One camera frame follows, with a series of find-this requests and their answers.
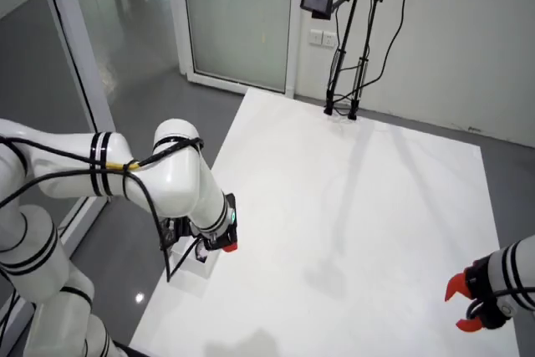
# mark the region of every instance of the cable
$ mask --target cable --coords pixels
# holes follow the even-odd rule
[[[397,38],[398,34],[400,33],[401,31],[401,28],[403,27],[403,21],[405,19],[405,2],[406,0],[403,0],[403,2],[401,3],[401,21],[400,21],[400,26],[398,27],[397,31],[395,32],[394,34],[394,37],[392,38],[392,40],[390,41],[390,45],[388,45],[388,48],[386,49],[386,55],[385,55],[385,60],[383,61],[383,67],[381,69],[381,72],[379,74],[379,76],[376,78],[376,79],[372,79],[370,82],[362,85],[361,88],[364,88],[364,87],[367,87],[368,85],[372,85],[373,83],[376,83],[377,81],[380,80],[380,78],[383,76],[383,73],[385,72],[385,68],[386,68],[386,61],[388,60],[388,55],[390,53],[390,50],[392,49],[392,45],[394,44],[394,41],[395,39]]]
[[[111,175],[117,175],[117,176],[124,176],[126,175],[128,178],[132,179],[137,183],[137,185],[140,187],[141,191],[143,192],[143,195],[145,196],[146,202],[150,209],[150,214],[152,215],[152,219],[154,220],[156,231],[158,232],[158,237],[160,239],[160,244],[164,244],[164,237],[163,233],[161,232],[158,214],[156,213],[154,202],[152,201],[152,197],[150,196],[149,191],[147,190],[147,187],[145,186],[145,183],[136,175],[132,174],[129,171],[118,171],[116,169],[76,169],[71,171],[57,171],[54,173],[48,173],[47,175],[42,175],[40,177],[36,177],[32,179],[31,181],[28,181],[26,184],[18,188],[14,193],[12,193],[10,196],[7,196],[2,201],[0,201],[0,208],[5,207],[9,202],[13,201],[18,196],[21,196],[24,192],[32,188],[33,186],[36,186],[37,184],[50,180],[50,179],[56,179],[60,177],[72,177],[72,176],[84,176],[84,175],[90,175],[90,174],[111,174]],[[166,274],[167,274],[167,281],[171,279],[170,276],[170,267],[169,267],[169,260],[167,259],[166,250],[162,250],[162,253],[164,255],[164,261],[166,264]]]
[[[15,299],[16,296],[17,296],[17,291],[13,290],[13,292],[11,293],[11,300],[9,301],[8,311],[3,317],[2,331],[0,332],[0,349],[2,348],[3,336],[6,334],[6,329],[8,328],[9,318],[11,317],[11,313],[13,312],[13,309],[15,308],[15,305],[17,304],[17,300]]]
[[[97,161],[96,159],[88,158],[86,156],[77,155],[77,154],[74,154],[72,152],[67,152],[66,150],[58,150],[56,148],[52,148],[50,146],[47,146],[47,145],[44,145],[44,144],[40,144],[38,142],[35,142],[35,141],[32,141],[32,140],[28,140],[26,138],[0,136],[0,144],[7,143],[7,142],[30,145],[30,146],[32,146],[34,148],[38,148],[40,150],[44,150],[46,152],[50,152],[51,154],[64,156],[66,158],[74,159],[76,161],[89,163],[90,165],[109,167],[110,169],[114,169],[114,168],[115,169],[121,169],[122,168],[122,165],[119,164],[119,163],[114,163],[114,162],[105,163],[103,161]],[[136,165],[132,165],[130,167],[131,170],[135,170],[137,168],[139,168],[139,166],[136,166]]]
[[[143,181],[138,176],[133,175],[129,170],[134,170],[134,169],[137,169],[139,167],[149,165],[150,163],[155,163],[155,162],[165,158],[166,156],[168,156],[168,155],[170,155],[170,154],[172,154],[174,152],[177,152],[177,151],[179,151],[181,149],[186,148],[187,146],[195,146],[195,147],[198,147],[197,149],[199,149],[199,150],[204,146],[204,143],[203,143],[202,139],[200,139],[198,137],[196,137],[194,139],[183,140],[183,141],[175,143],[174,145],[172,145],[172,146],[170,146],[168,148],[165,148],[164,150],[158,152],[157,154],[149,156],[148,158],[144,159],[141,162],[129,163],[129,164],[126,165],[126,169],[125,169],[125,165],[121,165],[121,164],[117,164],[117,163],[110,163],[110,162],[104,163],[103,161],[97,161],[97,160],[94,160],[94,159],[91,159],[91,158],[86,158],[86,157],[80,156],[80,155],[76,155],[74,153],[67,152],[67,151],[64,151],[64,150],[58,150],[56,148],[52,148],[50,146],[43,145],[43,144],[40,144],[40,143],[32,141],[32,140],[27,140],[27,139],[18,138],[18,137],[8,137],[8,138],[6,138],[6,137],[0,136],[0,143],[5,143],[5,142],[8,142],[8,141],[12,142],[12,143],[21,143],[21,144],[30,145],[30,146],[33,146],[33,147],[38,148],[40,150],[45,150],[45,151],[53,153],[55,155],[65,156],[65,157],[68,157],[68,158],[71,158],[71,159],[74,159],[74,160],[77,160],[77,161],[86,162],[86,163],[89,163],[90,165],[107,166],[107,168],[105,168],[105,169],[76,169],[76,170],[71,170],[71,171],[58,171],[58,172],[49,173],[47,175],[43,175],[43,176],[37,177],[37,178],[35,178],[35,179],[31,180],[31,181],[28,181],[26,184],[24,184],[18,190],[16,190],[13,194],[11,194],[10,196],[7,196],[2,201],[0,201],[0,209],[5,207],[9,202],[13,201],[16,197],[22,195],[29,188],[31,188],[33,186],[36,186],[38,183],[40,183],[42,181],[46,181],[46,180],[50,180],[50,179],[54,179],[54,178],[60,178],[60,177],[82,176],[82,175],[99,174],[99,173],[100,174],[110,173],[112,175],[120,175],[120,176],[128,177],[128,178],[134,180],[137,183],[137,185],[140,187],[141,191],[143,192],[143,194],[145,196],[145,199],[146,199],[146,202],[147,202],[147,204],[149,206],[149,209],[150,209],[150,214],[152,215],[152,219],[154,220],[154,223],[155,223],[155,226],[156,226],[156,231],[158,232],[158,237],[160,239],[160,244],[161,245],[165,244],[165,242],[164,242],[163,233],[161,232],[158,215],[156,213],[156,209],[155,209],[155,205],[154,205],[154,202],[152,200],[152,197],[150,196],[150,193],[147,190],[147,188],[146,188],[145,184],[143,183]],[[169,266],[169,260],[167,258],[166,250],[164,248],[162,249],[162,253],[164,255],[164,262],[165,262],[165,265],[166,265],[167,282],[169,282],[169,280],[171,279],[171,273],[170,273],[171,269],[170,269],[170,266]]]
[[[466,319],[474,319],[477,316],[478,309],[483,305],[483,303],[487,301],[492,301],[495,298],[498,298],[501,296],[507,296],[509,294],[522,294],[522,293],[535,293],[535,287],[508,288],[505,290],[498,290],[497,292],[493,292],[483,298],[478,298],[472,301],[471,304],[468,306],[468,309],[466,310]]]
[[[369,13],[368,13],[368,30],[371,29],[369,23],[370,23],[370,19],[371,19],[371,8],[372,8],[372,0],[369,0],[370,2],[370,8],[369,8]],[[392,49],[392,45],[394,44],[394,41],[395,39],[397,38],[398,34],[400,33],[401,31],[401,28],[403,27],[403,22],[405,20],[405,3],[406,3],[406,0],[403,0],[402,3],[401,3],[401,20],[400,20],[400,25],[398,27],[398,29],[395,31],[395,34],[394,34],[394,37],[392,37],[392,40],[390,41],[390,44],[388,46],[388,48],[386,49],[386,55],[385,55],[385,60],[383,61],[383,67],[381,68],[381,71],[380,71],[380,74],[379,76],[376,78],[376,79],[372,79],[371,81],[369,81],[368,83],[366,84],[363,84],[360,89],[363,89],[365,87],[367,87],[368,85],[372,85],[374,83],[376,83],[377,81],[380,80],[380,78],[383,76],[383,73],[385,72],[385,68],[386,68],[386,61],[388,60],[388,56],[390,54],[390,50]],[[366,58],[368,58],[369,56],[369,46],[368,48],[366,49]],[[346,95],[341,95],[341,94],[334,94],[334,95],[337,95],[337,96],[341,96],[340,99],[337,99],[334,101],[334,103],[336,102],[340,102],[341,100],[344,100],[344,99],[347,99],[349,98],[350,96],[352,96],[355,92],[357,92],[358,90],[360,90],[358,88],[354,89],[353,91],[349,92],[348,94]]]
[[[336,12],[334,12],[334,18],[336,19],[336,39],[338,40],[338,45],[336,46],[337,50],[340,47],[340,31],[338,27],[338,8],[336,9]]]
[[[190,255],[191,250],[193,248],[195,248],[195,246],[197,245],[197,243],[199,243],[200,240],[201,240],[201,237],[196,237],[196,239],[193,241],[193,243],[190,244],[190,246],[187,248],[186,252],[184,252],[184,255],[182,255],[182,258],[180,259],[180,261],[178,263],[176,263],[176,266],[173,268],[173,271],[171,272],[171,277],[173,277],[173,275],[176,273],[176,271],[178,271],[178,269],[182,266],[182,264],[186,260],[187,256]]]
[[[26,138],[0,136],[0,144],[1,143],[6,143],[6,142],[30,145],[30,146],[32,146],[34,148],[38,148],[40,150],[44,150],[46,152],[50,152],[51,154],[64,156],[64,157],[67,157],[67,158],[70,158],[70,159],[74,159],[74,160],[77,160],[77,161],[88,163],[90,165],[103,166],[103,167],[106,167],[108,169],[123,170],[123,168],[124,168],[124,165],[120,164],[120,163],[98,161],[96,159],[88,158],[86,156],[81,156],[81,155],[74,154],[72,152],[67,152],[66,150],[58,150],[56,148],[53,148],[53,147],[50,147],[50,146],[47,146],[47,145],[44,145],[44,144],[40,144],[40,143],[38,143],[36,141],[28,140]],[[149,165],[150,163],[154,163],[156,161],[159,161],[159,160],[165,158],[166,156],[168,156],[168,155],[170,155],[170,154],[172,154],[174,152],[177,152],[178,150],[186,148],[187,146],[199,146],[199,147],[202,148],[204,146],[204,144],[202,142],[202,139],[200,139],[198,137],[193,138],[193,139],[183,140],[181,142],[177,142],[174,145],[172,145],[172,146],[170,146],[168,148],[165,148],[164,150],[158,152],[157,154],[149,156],[148,158],[144,159],[141,162],[136,162],[136,163],[130,164],[128,170],[129,171],[134,171],[136,169],[139,169],[142,166],[146,166],[146,165]]]

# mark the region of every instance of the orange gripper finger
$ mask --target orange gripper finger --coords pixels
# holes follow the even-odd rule
[[[459,319],[456,325],[463,332],[469,333],[477,332],[483,328],[483,322],[479,317],[475,317],[474,319]]]
[[[466,273],[464,272],[458,273],[450,279],[450,282],[448,282],[448,285],[446,287],[446,296],[444,298],[444,301],[448,301],[450,298],[453,297],[455,293],[460,293],[463,296],[469,298],[470,300],[473,299],[470,290],[466,286]]]

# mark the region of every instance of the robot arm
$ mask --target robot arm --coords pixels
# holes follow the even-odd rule
[[[0,269],[37,304],[25,356],[126,355],[91,314],[93,284],[70,263],[49,214],[18,205],[26,176],[46,178],[38,185],[51,197],[126,196],[156,224],[158,217],[184,217],[174,219],[181,235],[230,252],[237,248],[235,200],[216,184],[194,139],[193,125],[167,120],[156,130],[153,156],[138,163],[117,133],[54,135],[0,119]]]
[[[535,311],[533,261],[535,236],[495,251],[451,278],[446,301],[455,293],[475,300],[457,327],[465,332],[497,329],[520,309]]]
[[[65,150],[97,161],[122,166],[133,161],[130,148],[123,135],[118,133],[54,135],[32,130],[8,120],[0,120],[0,133],[5,137],[32,140],[54,149]],[[193,125],[184,120],[167,120],[155,132],[153,154],[169,148],[178,141],[197,138]],[[30,145],[17,144],[22,152],[26,170],[31,167],[36,177],[59,171],[95,169],[65,156],[51,154]],[[205,238],[215,242],[232,224],[232,208],[216,184],[199,147],[187,147],[166,158],[141,167],[132,174],[143,181],[160,217],[188,217]],[[20,186],[22,177],[9,190]],[[127,196],[140,207],[150,210],[139,185],[121,175],[93,173],[87,176],[60,177],[43,181],[40,189],[54,198],[80,196]],[[11,191],[0,191],[0,195]],[[230,247],[232,243],[222,243]],[[219,248],[213,244],[211,249]]]

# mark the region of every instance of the door frame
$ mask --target door frame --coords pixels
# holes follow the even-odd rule
[[[288,56],[286,64],[286,84],[284,88],[284,94],[289,98],[293,98],[295,95],[295,85],[298,75],[298,52],[301,31],[301,10],[299,4],[300,0],[290,0]],[[175,28],[180,71],[187,77],[188,81],[224,89],[238,94],[245,94],[247,89],[252,87],[250,84],[242,84],[235,81],[220,79],[200,74],[195,71],[191,50],[191,33],[186,0],[171,0],[171,13]]]
[[[85,116],[92,132],[115,131],[104,84],[94,58],[93,48],[78,0],[47,0],[59,41],[74,78]],[[81,197],[59,224],[60,238],[70,257],[85,233],[107,203],[105,197]],[[9,299],[0,308],[0,319],[8,311]],[[0,357],[8,355],[33,316],[33,306],[21,298],[17,300],[3,338]]]

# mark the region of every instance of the white platform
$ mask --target white platform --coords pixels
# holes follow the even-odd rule
[[[449,278],[498,249],[477,146],[249,90],[214,165],[239,249],[162,276],[131,345],[158,357],[518,356],[465,334]]]

